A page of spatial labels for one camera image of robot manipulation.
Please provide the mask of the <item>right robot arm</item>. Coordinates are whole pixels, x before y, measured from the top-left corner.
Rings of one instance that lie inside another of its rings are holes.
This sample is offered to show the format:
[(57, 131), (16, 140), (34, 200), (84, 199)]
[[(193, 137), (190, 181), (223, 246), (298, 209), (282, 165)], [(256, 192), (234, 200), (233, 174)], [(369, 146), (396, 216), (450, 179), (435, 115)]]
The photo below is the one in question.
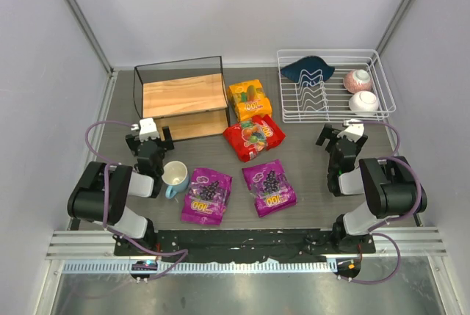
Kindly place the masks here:
[(375, 229), (427, 208), (427, 195), (417, 174), (403, 156), (359, 159), (368, 136), (364, 123), (350, 120), (339, 130), (325, 124), (316, 144), (328, 141), (328, 190), (338, 196), (360, 195), (365, 201), (337, 217), (326, 242), (335, 248), (362, 246)]

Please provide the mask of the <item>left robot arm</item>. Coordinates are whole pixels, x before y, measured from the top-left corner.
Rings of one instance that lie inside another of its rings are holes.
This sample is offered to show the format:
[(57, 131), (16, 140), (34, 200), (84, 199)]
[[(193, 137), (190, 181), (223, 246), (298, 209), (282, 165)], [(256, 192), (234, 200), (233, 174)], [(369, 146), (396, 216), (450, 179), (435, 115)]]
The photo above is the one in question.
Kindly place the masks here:
[(137, 160), (133, 166), (90, 162), (73, 189), (67, 204), (70, 217), (102, 225), (111, 231), (118, 247), (131, 253), (155, 254), (157, 234), (151, 220), (133, 212), (127, 205), (129, 195), (156, 198), (163, 185), (165, 153), (174, 149), (170, 128), (146, 133), (143, 125), (133, 128), (126, 143)]

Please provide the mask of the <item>orange candy bag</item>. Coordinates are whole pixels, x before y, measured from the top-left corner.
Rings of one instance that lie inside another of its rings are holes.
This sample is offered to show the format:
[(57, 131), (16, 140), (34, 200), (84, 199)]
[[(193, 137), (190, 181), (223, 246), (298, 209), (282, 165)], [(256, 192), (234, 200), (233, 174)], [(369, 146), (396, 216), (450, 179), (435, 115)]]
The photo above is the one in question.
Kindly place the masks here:
[(232, 84), (228, 87), (228, 100), (239, 122), (255, 115), (272, 115), (272, 106), (259, 79)]

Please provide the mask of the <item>red candy bag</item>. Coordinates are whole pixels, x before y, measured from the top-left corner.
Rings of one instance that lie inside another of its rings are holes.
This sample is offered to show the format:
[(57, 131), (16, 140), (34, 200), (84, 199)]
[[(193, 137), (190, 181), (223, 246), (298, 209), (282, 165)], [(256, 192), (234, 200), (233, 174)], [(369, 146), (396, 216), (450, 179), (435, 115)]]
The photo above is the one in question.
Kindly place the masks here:
[(286, 135), (269, 115), (255, 115), (228, 127), (224, 138), (241, 162), (255, 159), (262, 151), (279, 146)]

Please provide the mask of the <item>purple candy bag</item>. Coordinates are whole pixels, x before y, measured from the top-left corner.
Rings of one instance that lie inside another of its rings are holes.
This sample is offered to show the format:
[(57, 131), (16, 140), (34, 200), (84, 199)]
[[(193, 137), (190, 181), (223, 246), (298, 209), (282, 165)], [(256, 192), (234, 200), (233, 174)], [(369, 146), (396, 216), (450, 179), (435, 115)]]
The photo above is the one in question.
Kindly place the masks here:
[(279, 159), (242, 168), (242, 173), (260, 218), (297, 204), (297, 195)]
[(231, 194), (232, 177), (205, 167), (195, 168), (181, 213), (182, 222), (220, 225)]

